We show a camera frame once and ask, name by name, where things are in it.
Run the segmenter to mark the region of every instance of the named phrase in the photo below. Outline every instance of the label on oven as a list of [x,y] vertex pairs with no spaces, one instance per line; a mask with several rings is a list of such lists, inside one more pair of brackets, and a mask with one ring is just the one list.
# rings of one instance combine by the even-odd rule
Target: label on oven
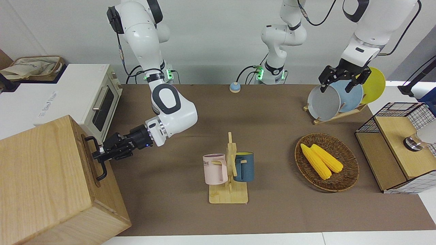
[[106,67],[108,66],[108,64],[105,64],[105,65],[101,65],[100,66],[100,69],[99,69],[99,72],[104,72],[105,70],[106,70]]
[[48,100],[45,102],[44,107],[42,108],[41,112],[38,115],[38,118],[43,118],[47,111],[50,109],[51,104],[55,100],[56,96],[58,96],[59,91],[53,91],[48,98]]

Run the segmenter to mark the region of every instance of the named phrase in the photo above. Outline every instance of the mug rack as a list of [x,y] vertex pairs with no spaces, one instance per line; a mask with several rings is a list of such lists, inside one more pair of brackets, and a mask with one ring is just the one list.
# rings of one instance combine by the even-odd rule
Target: mug rack
[[209,185],[210,203],[244,204],[248,202],[247,183],[233,180],[233,177],[238,175],[236,172],[235,158],[236,158],[236,143],[232,141],[232,133],[229,132],[227,152],[226,152],[228,181],[223,184]]

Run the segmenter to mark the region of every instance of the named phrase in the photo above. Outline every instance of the black cable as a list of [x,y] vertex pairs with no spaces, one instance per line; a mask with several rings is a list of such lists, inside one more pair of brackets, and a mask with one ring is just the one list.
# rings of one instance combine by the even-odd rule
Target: black cable
[[311,24],[311,25],[313,25],[313,26],[320,26],[320,25],[322,25],[322,24],[326,21],[326,19],[327,19],[328,16],[330,15],[330,12],[331,12],[331,10],[333,9],[334,4],[336,3],[336,0],[334,0],[333,3],[331,4],[331,7],[330,7],[329,11],[327,12],[326,17],[323,19],[323,21],[321,21],[321,22],[318,23],[318,24],[314,24],[314,23],[312,23],[312,22],[309,20],[309,16],[307,15],[307,12],[306,12],[306,10],[304,9],[304,7],[300,4],[300,0],[297,0],[297,2],[298,2],[298,7],[300,8],[300,11],[301,11],[301,13],[303,14],[304,18],[306,18],[307,22],[309,22],[309,24]]
[[402,94],[409,94],[412,92],[413,86],[421,81],[427,74],[429,74],[434,68],[436,68],[436,60],[433,60],[428,66],[426,66],[410,83],[406,86],[399,87]]
[[421,12],[421,8],[422,8],[422,3],[420,0],[418,0],[418,11],[416,12],[415,16],[412,18],[412,20],[409,22],[409,24],[407,25],[406,29],[404,30],[403,34],[400,36],[400,39],[398,39],[397,44],[395,45],[395,47],[392,49],[391,52],[389,53],[380,53],[378,54],[379,56],[388,56],[391,55],[395,49],[397,49],[398,45],[400,44],[401,40],[403,39],[404,35],[406,34],[407,30],[409,29],[409,27],[412,25],[413,21],[416,19],[416,17],[418,16],[418,14]]
[[288,79],[288,75],[289,75],[289,71],[288,70],[286,70],[285,72],[286,72],[286,77],[285,77],[285,81],[283,82],[283,84],[286,83],[286,79]]
[[412,75],[410,75],[410,77],[403,83],[403,86],[419,71],[421,70],[421,68],[426,65],[427,63],[429,63],[432,59],[436,58],[436,55],[434,55],[433,57],[431,57],[429,60],[427,60],[423,65],[421,65]]
[[245,78],[245,83],[244,83],[244,84],[247,84],[248,77],[250,76],[251,73],[253,73],[253,76],[254,76],[254,73],[256,73],[256,72],[255,72],[255,71],[252,71],[252,72],[248,73],[247,77]]
[[136,73],[136,75],[131,75],[132,73],[129,74],[129,72],[127,72],[126,63],[124,62],[123,48],[121,47],[121,42],[119,41],[119,34],[118,33],[116,34],[116,39],[118,41],[118,49],[119,49],[119,55],[120,55],[120,58],[121,58],[121,63],[123,64],[123,68],[124,68],[124,71],[127,74],[127,78],[131,78],[131,77],[135,77],[136,78],[136,76],[141,74],[141,73],[144,73],[144,72],[147,72],[147,71],[153,71],[153,70],[160,71],[161,73],[163,73],[161,69],[150,68],[150,69],[147,69],[145,71],[139,71],[139,72]]
[[[262,63],[265,61],[265,59],[266,59],[267,56],[268,56],[268,53],[266,53],[265,57],[263,57],[263,60],[259,63],[259,66],[262,65]],[[248,82],[248,84],[251,83],[251,81],[253,80],[253,77],[254,77],[254,76],[255,76],[255,74],[253,74],[253,76],[251,76],[251,79],[250,79],[250,81]]]
[[141,66],[138,65],[138,66],[136,66],[135,68],[133,68],[133,70],[130,71],[130,73],[128,74],[127,79],[126,79],[126,84],[129,83],[130,75],[131,75],[131,74],[132,74],[136,69],[138,69],[139,67],[141,67]]
[[251,66],[247,66],[247,67],[245,67],[240,73],[239,73],[239,75],[238,75],[238,78],[236,79],[236,82],[238,82],[239,81],[239,78],[241,77],[241,75],[242,75],[242,73],[244,72],[244,71],[246,71],[247,69],[250,69],[250,68],[257,68],[255,65],[251,65]]
[[176,71],[176,70],[171,70],[171,72],[175,72],[175,73],[177,73],[177,79],[179,80],[179,84],[181,84],[181,83],[180,83],[180,74],[179,74],[179,72]]

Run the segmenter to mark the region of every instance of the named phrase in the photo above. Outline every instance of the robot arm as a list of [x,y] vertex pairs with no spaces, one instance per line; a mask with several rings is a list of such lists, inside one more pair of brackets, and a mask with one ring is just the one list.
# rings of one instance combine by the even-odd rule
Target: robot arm
[[157,116],[132,129],[127,135],[115,133],[108,137],[103,146],[93,153],[93,158],[102,165],[109,159],[129,157],[133,155],[132,150],[152,146],[153,142],[161,146],[166,139],[197,122],[195,105],[164,80],[159,43],[168,40],[169,31],[167,28],[161,32],[156,30],[156,24],[162,19],[159,5],[156,4],[156,0],[127,0],[109,8],[109,22],[118,34],[124,34],[145,70],[152,108]]
[[371,73],[369,62],[379,55],[417,3],[417,0],[358,1],[360,13],[350,15],[344,11],[347,18],[358,25],[341,55],[339,65],[335,68],[326,66],[319,76],[322,92],[329,84],[339,80],[351,80],[346,92],[364,84]]
[[298,46],[306,40],[306,29],[301,25],[301,12],[297,0],[283,0],[280,18],[286,25],[267,25],[262,30],[262,41],[268,46],[268,56],[261,68],[261,82],[276,84],[283,76],[287,57],[282,46]]

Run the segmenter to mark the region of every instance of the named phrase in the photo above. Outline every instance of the pink mug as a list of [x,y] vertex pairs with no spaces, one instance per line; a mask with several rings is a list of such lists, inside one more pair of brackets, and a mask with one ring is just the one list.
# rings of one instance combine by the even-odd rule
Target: pink mug
[[206,184],[216,185],[228,181],[225,154],[203,156],[204,180]]

